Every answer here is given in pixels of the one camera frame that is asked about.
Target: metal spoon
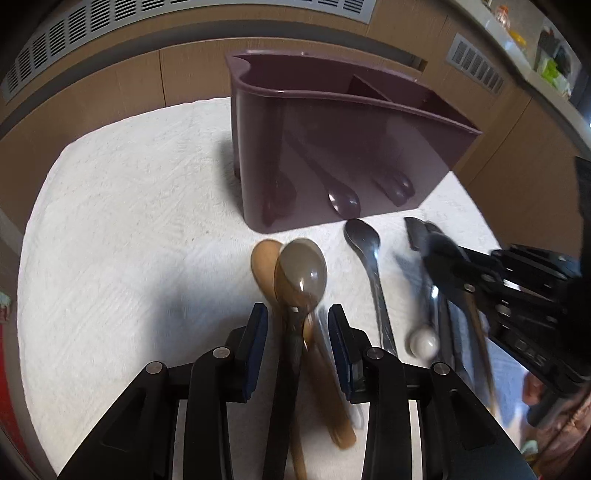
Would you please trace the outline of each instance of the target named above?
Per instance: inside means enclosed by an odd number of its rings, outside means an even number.
[[[379,280],[378,251],[379,235],[367,223],[359,219],[348,220],[345,224],[345,238],[349,245],[357,252],[365,266],[374,297],[376,315],[378,317],[380,346],[398,356],[394,334],[388,317],[388,309],[384,300],[382,283]]]
[[[287,244],[275,266],[274,290],[283,321],[281,353],[263,465],[263,480],[283,478],[290,444],[290,424],[296,406],[302,332],[306,316],[326,289],[326,262],[318,245],[307,238]]]

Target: brown plastic spoon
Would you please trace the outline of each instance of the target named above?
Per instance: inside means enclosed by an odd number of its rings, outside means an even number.
[[[255,281],[263,295],[274,306],[277,305],[273,286],[274,271],[281,247],[281,243],[276,240],[263,240],[255,246],[251,255],[251,269]],[[311,314],[304,322],[303,336],[306,344],[304,366],[331,439],[339,448],[347,449],[355,444],[357,438],[343,405],[331,366],[326,362],[319,345],[314,341],[314,331],[318,328],[317,321]]]

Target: table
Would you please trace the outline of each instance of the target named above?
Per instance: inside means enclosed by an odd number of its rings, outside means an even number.
[[[417,364],[403,347],[421,321],[419,257],[408,247],[406,215],[435,222],[471,249],[498,244],[453,173],[420,208],[366,220],[382,239],[379,267],[400,358]],[[329,272],[323,311],[341,303],[377,345],[369,281],[342,229],[340,222],[273,237],[306,236],[320,246]],[[18,285],[25,397],[56,472],[147,363],[193,362],[246,323],[253,303],[264,301],[249,267],[263,237],[241,215],[229,99],[128,118],[64,149],[28,223]],[[228,408],[236,479],[260,478],[277,355],[271,322],[258,388],[248,404]],[[304,379],[297,414],[308,472],[359,479],[365,433],[339,451],[310,396]],[[176,455],[177,477],[179,462]]]

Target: jar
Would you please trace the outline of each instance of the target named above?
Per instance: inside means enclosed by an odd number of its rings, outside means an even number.
[[[509,7],[506,5],[499,5],[496,8],[495,19],[503,25],[505,30],[509,31],[511,28],[511,22],[509,21]]]

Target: spoon bowl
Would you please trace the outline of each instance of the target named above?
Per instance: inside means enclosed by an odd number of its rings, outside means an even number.
[[[312,240],[288,243],[275,266],[274,290],[288,313],[305,317],[320,303],[326,289],[327,269],[322,251]]]
[[[358,218],[345,224],[345,238],[349,245],[362,254],[366,259],[377,259],[379,251],[378,233],[363,220]]]

